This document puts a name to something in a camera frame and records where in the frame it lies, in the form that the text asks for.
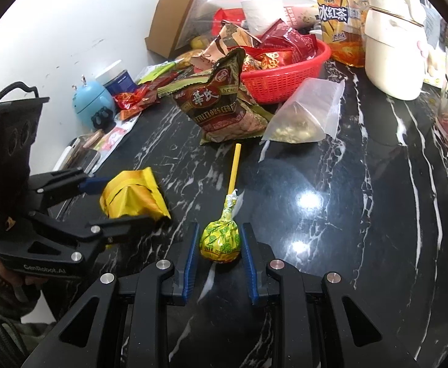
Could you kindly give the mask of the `clear plastic pouch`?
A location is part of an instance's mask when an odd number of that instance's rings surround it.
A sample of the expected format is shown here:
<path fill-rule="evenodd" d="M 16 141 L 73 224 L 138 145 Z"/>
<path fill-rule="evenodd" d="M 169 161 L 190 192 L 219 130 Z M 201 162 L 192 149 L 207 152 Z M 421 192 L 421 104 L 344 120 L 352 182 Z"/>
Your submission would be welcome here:
<path fill-rule="evenodd" d="M 344 80 L 306 78 L 274 114 L 263 140 L 304 144 L 336 138 Z"/>

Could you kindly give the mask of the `red snack packets pile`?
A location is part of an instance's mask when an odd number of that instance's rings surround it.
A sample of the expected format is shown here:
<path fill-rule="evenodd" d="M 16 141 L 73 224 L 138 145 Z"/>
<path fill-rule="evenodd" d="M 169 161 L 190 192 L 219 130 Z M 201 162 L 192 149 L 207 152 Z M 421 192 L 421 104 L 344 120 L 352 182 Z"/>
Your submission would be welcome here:
<path fill-rule="evenodd" d="M 159 103 L 158 88 L 168 85 L 180 75 L 188 74 L 190 69 L 170 69 L 165 73 L 156 74 L 152 80 L 147 80 L 136 87 L 135 91 L 127 91 L 114 96 L 119 108 L 119 119 L 127 121 L 143 110 Z"/>

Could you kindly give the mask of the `green yellow lollipop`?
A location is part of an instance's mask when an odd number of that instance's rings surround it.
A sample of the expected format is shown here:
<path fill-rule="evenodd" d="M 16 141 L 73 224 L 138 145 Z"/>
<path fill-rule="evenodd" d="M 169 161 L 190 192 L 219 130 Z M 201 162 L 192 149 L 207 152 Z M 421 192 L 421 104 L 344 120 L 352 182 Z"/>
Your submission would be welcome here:
<path fill-rule="evenodd" d="M 241 144 L 237 143 L 221 217 L 205 227 L 199 242 L 203 258 L 216 263 L 230 263 L 237 258 L 241 251 L 239 229 L 234 220 L 234 209 L 238 201 L 236 181 L 240 157 Z"/>

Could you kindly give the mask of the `clear plastic container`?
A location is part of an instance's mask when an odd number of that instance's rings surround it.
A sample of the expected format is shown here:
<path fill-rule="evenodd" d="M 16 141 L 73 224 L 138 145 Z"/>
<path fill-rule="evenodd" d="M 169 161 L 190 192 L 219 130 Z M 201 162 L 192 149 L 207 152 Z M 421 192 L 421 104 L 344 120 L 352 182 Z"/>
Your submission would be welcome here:
<path fill-rule="evenodd" d="M 197 0 L 190 19 L 193 33 L 196 36 L 217 36 L 224 22 L 230 22 L 239 27 L 246 26 L 242 1 Z"/>

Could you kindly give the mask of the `dark red snack bag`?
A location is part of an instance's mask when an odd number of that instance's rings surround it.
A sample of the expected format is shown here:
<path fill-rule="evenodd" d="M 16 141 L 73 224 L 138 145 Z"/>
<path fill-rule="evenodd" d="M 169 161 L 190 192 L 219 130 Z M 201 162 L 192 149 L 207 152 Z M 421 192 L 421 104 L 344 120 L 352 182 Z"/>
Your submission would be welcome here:
<path fill-rule="evenodd" d="M 265 48 L 291 49 L 293 63 L 312 59 L 318 51 L 315 35 L 302 35 L 282 19 L 278 19 L 265 31 L 260 42 Z"/>

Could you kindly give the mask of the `iced tea bottle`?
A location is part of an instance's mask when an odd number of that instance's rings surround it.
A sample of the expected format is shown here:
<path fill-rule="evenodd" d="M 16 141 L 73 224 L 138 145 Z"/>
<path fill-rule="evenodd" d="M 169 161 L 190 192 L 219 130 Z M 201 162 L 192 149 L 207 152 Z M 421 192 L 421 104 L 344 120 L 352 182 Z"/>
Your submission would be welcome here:
<path fill-rule="evenodd" d="M 317 0 L 322 41 L 331 57 L 350 67 L 364 67 L 367 0 Z"/>

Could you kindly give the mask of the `cream white kettle jug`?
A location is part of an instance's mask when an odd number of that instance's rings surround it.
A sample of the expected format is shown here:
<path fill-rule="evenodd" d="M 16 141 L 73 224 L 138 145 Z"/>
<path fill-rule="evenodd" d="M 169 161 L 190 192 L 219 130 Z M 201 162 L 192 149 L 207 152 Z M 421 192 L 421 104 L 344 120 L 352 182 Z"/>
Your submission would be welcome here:
<path fill-rule="evenodd" d="M 425 10 L 420 0 L 368 0 L 364 68 L 393 98 L 412 101 L 423 87 L 427 56 Z"/>

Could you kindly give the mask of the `yellow snack packet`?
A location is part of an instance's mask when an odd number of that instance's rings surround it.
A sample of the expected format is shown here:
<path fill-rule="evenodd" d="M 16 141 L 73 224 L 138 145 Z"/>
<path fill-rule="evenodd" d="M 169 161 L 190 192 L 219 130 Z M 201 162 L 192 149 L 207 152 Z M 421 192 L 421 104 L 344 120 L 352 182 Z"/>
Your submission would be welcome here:
<path fill-rule="evenodd" d="M 148 216 L 155 221 L 171 218 L 150 167 L 117 174 L 104 187 L 99 204 L 108 218 Z"/>

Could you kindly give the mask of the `red plastic basket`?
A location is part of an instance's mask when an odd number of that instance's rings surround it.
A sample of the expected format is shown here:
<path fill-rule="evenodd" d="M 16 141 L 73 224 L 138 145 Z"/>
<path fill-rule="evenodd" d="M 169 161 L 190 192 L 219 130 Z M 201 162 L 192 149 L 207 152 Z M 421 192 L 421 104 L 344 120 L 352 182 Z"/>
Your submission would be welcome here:
<path fill-rule="evenodd" d="M 310 60 L 275 69 L 243 71 L 241 82 L 258 104 L 285 102 L 304 79 L 320 76 L 323 64 L 331 56 L 331 50 L 321 40 L 317 41 L 317 46 L 318 52 Z"/>

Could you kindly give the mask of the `red gold snack packet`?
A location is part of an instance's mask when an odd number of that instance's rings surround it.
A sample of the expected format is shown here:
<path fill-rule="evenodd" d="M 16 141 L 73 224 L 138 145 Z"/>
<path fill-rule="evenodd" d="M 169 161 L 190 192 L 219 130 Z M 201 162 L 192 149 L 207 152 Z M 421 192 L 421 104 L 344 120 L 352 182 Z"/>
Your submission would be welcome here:
<path fill-rule="evenodd" d="M 261 52 L 255 56 L 246 55 L 242 65 L 243 71 L 276 69 L 293 63 L 292 51 Z"/>

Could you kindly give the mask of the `brown cardboard box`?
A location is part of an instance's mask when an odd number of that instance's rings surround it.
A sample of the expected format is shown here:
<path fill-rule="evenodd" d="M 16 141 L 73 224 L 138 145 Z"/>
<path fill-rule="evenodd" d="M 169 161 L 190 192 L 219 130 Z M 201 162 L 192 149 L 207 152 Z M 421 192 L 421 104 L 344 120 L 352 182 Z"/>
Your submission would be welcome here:
<path fill-rule="evenodd" d="M 194 38 L 205 33 L 213 13 L 204 5 L 208 0 L 158 0 L 146 48 L 170 58 Z"/>

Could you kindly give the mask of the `blue round gadget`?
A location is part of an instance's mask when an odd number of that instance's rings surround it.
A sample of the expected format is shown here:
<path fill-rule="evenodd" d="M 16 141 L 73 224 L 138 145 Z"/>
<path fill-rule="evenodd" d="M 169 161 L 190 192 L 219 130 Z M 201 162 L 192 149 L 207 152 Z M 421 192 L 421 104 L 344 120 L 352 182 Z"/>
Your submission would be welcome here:
<path fill-rule="evenodd" d="M 108 90 L 96 81 L 81 77 L 81 86 L 73 85 L 74 112 L 78 120 L 91 130 L 110 132 L 115 126 L 116 105 Z"/>

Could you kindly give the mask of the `cereal snack bag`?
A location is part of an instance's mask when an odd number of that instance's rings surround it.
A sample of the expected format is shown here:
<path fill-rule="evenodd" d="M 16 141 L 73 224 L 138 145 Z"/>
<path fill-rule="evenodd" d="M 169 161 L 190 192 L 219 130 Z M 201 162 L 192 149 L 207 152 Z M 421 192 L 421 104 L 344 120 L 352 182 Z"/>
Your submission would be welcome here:
<path fill-rule="evenodd" d="M 202 130 L 202 144 L 260 137 L 273 115 L 263 109 L 241 81 L 246 53 L 235 48 L 213 68 L 158 88 Z"/>

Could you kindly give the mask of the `lime green packet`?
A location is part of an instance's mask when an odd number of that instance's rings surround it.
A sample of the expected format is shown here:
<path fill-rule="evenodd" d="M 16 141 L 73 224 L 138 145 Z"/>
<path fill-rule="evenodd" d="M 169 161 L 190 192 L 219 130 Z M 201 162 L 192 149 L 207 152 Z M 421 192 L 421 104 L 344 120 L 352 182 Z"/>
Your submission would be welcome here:
<path fill-rule="evenodd" d="M 149 67 L 144 68 L 139 73 L 139 78 L 137 79 L 137 84 L 142 85 L 148 82 L 153 82 L 156 80 L 159 76 L 162 76 L 162 74 L 174 69 L 176 67 L 176 62 L 174 61 L 166 61 L 162 62 L 156 65 L 152 65 Z"/>

